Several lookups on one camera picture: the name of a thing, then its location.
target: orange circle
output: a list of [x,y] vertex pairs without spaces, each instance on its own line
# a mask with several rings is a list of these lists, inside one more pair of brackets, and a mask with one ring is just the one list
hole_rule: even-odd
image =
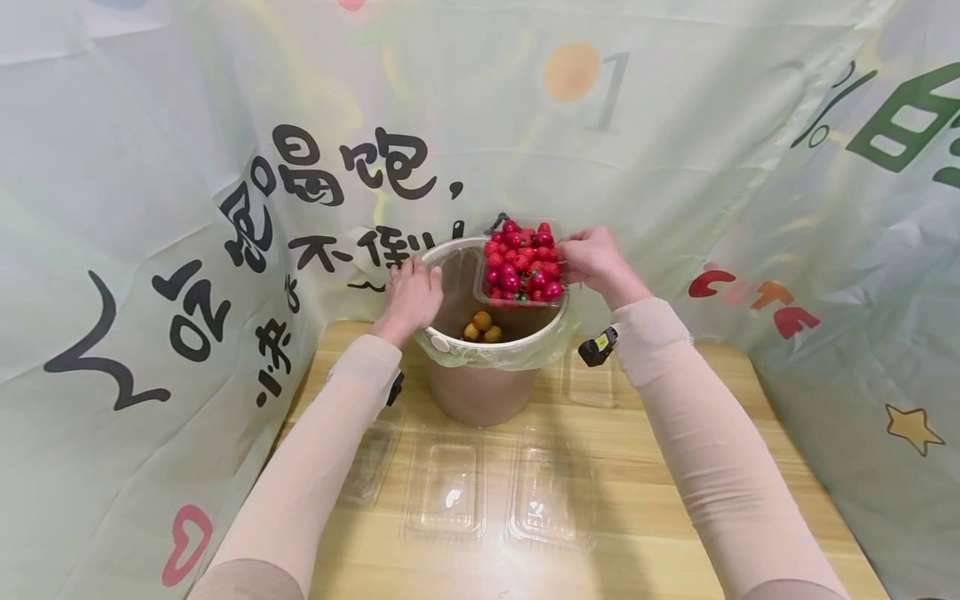
[[572,102],[586,94],[600,75],[600,55],[582,41],[554,50],[543,71],[543,86],[557,102]]

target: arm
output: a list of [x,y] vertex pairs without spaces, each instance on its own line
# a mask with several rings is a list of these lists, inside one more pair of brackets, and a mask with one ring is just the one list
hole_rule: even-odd
[[728,598],[848,598],[806,527],[750,418],[653,297],[605,228],[559,246],[571,281],[600,292],[620,333],[617,356],[640,392],[697,533]]
[[387,402],[403,342],[433,320],[439,269],[393,269],[386,308],[330,370],[230,525],[190,600],[303,600],[317,546],[364,432]]

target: left hand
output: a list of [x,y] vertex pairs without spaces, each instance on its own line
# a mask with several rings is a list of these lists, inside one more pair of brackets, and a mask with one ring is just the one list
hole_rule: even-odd
[[444,300],[443,284],[440,267],[428,271],[418,255],[404,260],[399,268],[391,267],[383,314],[370,334],[403,346],[414,331],[433,323]]

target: number 1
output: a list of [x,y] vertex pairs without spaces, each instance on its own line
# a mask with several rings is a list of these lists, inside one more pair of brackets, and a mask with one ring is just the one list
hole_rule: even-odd
[[620,52],[603,59],[604,63],[613,63],[613,75],[610,79],[610,87],[607,89],[607,100],[603,106],[603,113],[600,115],[600,123],[597,125],[599,132],[610,130],[610,122],[613,120],[613,108],[616,106],[616,100],[620,96],[620,86],[623,84],[623,76],[627,73],[627,61],[629,59],[629,52]]

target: clear plastic container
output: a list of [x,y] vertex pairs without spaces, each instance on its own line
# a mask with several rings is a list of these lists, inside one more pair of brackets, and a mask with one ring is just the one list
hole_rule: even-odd
[[340,500],[360,506],[376,501],[387,468],[394,458],[405,413],[406,408],[400,401],[380,411],[360,441],[347,480],[340,490]]
[[520,437],[510,498],[513,542],[589,551],[596,545],[593,471],[587,452],[534,427]]
[[[521,229],[529,228],[536,231],[540,227],[540,223],[548,223],[550,225],[551,234],[553,236],[554,242],[559,242],[563,239],[563,232],[561,231],[560,224],[554,219],[542,219],[538,217],[529,217],[529,216],[516,216],[508,217],[505,213],[500,213],[500,216],[497,217],[496,223],[493,224],[493,227],[487,230],[487,238],[500,231],[502,223],[507,219],[512,219],[520,226]],[[563,287],[563,292],[552,300],[515,300],[515,299],[495,299],[491,297],[491,285],[487,282],[487,261],[486,256],[481,256],[481,262],[476,270],[476,276],[473,281],[473,295],[485,304],[491,306],[505,306],[509,308],[538,308],[544,306],[553,306],[557,307],[561,305],[563,297],[568,293],[568,286],[564,282],[563,276],[559,280],[561,286]]]
[[483,439],[424,427],[410,466],[404,532],[447,540],[479,540],[487,528],[487,465]]
[[586,338],[576,338],[574,346],[564,354],[560,361],[561,394],[563,398],[597,408],[615,408],[614,374],[616,373],[616,355],[611,354],[607,362],[597,367],[588,367],[580,357],[577,347]]

